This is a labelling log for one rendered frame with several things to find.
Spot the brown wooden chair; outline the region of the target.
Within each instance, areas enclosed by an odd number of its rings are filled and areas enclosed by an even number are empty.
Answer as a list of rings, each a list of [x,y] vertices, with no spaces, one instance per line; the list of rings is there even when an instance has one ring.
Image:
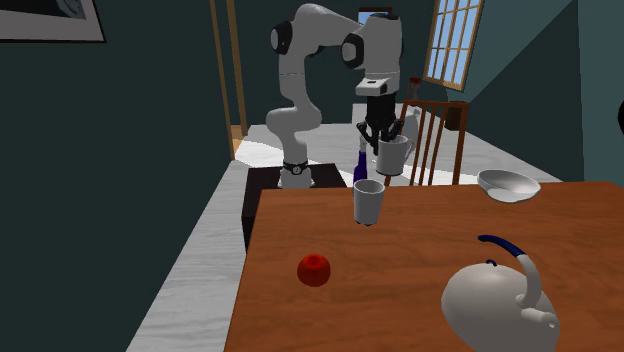
[[[466,138],[467,115],[470,104],[465,102],[462,113],[461,130],[456,131],[455,146],[451,171],[438,170],[444,123],[448,108],[452,102],[405,100],[402,103],[400,120],[404,121],[408,107],[421,110],[418,140],[416,148],[410,153],[404,167],[409,186],[460,185],[462,181],[462,161]]]

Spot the red apple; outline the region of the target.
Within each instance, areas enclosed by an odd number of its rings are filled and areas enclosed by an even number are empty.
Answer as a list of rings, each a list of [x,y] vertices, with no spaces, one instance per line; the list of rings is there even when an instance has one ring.
[[[305,285],[320,287],[331,275],[329,261],[319,254],[310,254],[301,259],[297,266],[297,277]]]

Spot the white bowl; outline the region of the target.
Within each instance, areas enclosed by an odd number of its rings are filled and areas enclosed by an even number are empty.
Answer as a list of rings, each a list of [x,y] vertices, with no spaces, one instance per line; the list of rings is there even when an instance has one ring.
[[[520,173],[486,169],[477,175],[480,188],[492,199],[503,203],[518,203],[536,196],[541,185]]]

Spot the framed wall picture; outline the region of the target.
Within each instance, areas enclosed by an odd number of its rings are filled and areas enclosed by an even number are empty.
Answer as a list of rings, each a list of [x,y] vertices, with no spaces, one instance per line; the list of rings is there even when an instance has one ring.
[[[105,42],[94,0],[0,0],[0,41]]]

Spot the white cup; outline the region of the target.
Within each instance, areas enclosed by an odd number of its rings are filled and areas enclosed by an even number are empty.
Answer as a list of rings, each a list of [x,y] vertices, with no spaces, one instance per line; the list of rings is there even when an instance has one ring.
[[[379,219],[385,186],[373,179],[360,179],[353,184],[354,219],[371,226]]]

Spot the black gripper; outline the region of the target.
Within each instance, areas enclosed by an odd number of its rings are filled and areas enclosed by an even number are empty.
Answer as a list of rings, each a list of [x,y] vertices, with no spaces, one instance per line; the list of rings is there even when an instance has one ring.
[[[369,96],[365,121],[356,124],[360,132],[360,151],[367,145],[375,156],[379,153],[380,130],[387,130],[387,141],[394,140],[401,132],[404,121],[396,119],[396,95]]]

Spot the white vase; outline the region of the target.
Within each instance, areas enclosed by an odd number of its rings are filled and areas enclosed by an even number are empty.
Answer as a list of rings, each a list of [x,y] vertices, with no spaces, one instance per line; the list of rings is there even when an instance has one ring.
[[[412,141],[410,152],[413,152],[416,148],[419,133],[420,114],[421,110],[418,107],[408,107],[405,114],[402,135]]]

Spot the white mug with handle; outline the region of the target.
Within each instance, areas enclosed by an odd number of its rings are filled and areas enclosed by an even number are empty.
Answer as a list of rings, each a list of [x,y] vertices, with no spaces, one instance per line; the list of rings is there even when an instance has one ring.
[[[403,135],[398,135],[388,142],[380,140],[376,172],[391,177],[401,175],[413,147],[414,141]]]

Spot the dark robot stand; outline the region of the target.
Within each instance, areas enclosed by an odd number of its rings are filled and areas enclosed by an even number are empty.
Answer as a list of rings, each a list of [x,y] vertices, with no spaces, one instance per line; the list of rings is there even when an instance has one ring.
[[[314,188],[346,187],[338,168],[333,163],[312,164],[309,169],[315,182]],[[279,177],[278,166],[248,169],[241,214],[245,249],[248,249],[250,243],[261,192],[265,189],[277,189]]]

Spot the blue bottle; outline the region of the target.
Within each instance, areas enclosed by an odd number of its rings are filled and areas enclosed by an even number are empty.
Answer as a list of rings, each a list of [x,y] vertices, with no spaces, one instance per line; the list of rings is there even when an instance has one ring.
[[[368,178],[367,172],[367,145],[368,142],[363,136],[359,137],[358,161],[353,171],[353,183],[361,179]]]

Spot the wooden door frame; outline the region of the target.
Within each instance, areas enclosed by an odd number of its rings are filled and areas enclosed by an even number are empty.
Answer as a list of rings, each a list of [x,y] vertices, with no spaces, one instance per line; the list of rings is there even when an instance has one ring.
[[[231,159],[248,135],[235,0],[208,0]]]

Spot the dark brown box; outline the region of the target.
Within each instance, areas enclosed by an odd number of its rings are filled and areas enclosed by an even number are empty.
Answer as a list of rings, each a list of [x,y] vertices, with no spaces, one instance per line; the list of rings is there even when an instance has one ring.
[[[452,106],[447,110],[444,127],[449,131],[460,131],[464,101],[452,101]]]

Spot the window with wooden frame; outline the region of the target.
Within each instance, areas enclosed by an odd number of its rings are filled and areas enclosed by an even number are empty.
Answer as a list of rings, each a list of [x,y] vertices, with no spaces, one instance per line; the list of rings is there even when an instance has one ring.
[[[423,77],[462,91],[484,0],[435,0]]]

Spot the brown wooden table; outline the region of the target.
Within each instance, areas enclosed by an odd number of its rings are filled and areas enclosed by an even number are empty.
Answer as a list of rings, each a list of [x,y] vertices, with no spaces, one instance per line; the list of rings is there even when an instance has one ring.
[[[355,222],[348,188],[261,195],[224,352],[470,352],[440,298],[459,269],[535,262],[561,323],[556,352],[624,352],[624,188],[545,183],[505,204],[476,185],[389,187],[378,222]],[[324,256],[331,275],[303,284]]]

